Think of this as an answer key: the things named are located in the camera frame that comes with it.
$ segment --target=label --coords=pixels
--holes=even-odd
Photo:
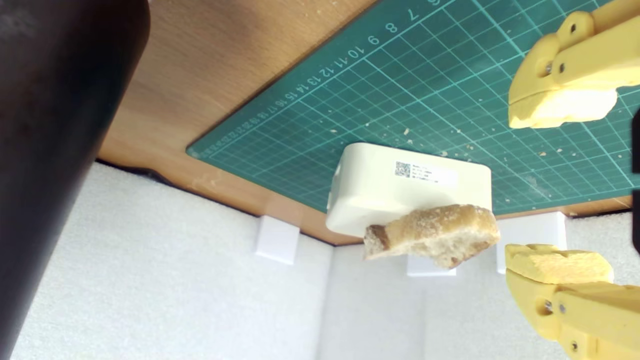
[[[430,183],[442,186],[458,185],[458,173],[456,171],[434,167],[432,165],[419,165],[396,161],[394,174],[408,179],[429,181]]]

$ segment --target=wooden table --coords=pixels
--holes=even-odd
[[[154,0],[145,54],[100,159],[153,169],[186,191],[280,218],[328,243],[361,242],[327,230],[323,213],[190,158],[184,149],[373,2]],[[575,216],[630,207],[630,197],[620,197],[560,210]]]

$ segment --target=yellow foam pad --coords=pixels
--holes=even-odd
[[[613,281],[613,268],[597,252],[558,250],[552,245],[506,245],[507,269],[545,284]]]

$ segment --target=black object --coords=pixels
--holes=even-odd
[[[634,174],[640,173],[640,109],[631,120],[631,169]],[[640,254],[640,190],[632,192],[632,231],[631,238],[636,248],[636,252]]]
[[[147,0],[0,0],[0,360],[149,26]]]

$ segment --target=bread crust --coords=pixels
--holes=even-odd
[[[474,205],[415,210],[387,224],[371,225],[364,237],[365,258],[413,254],[454,268],[500,240],[495,216]]]

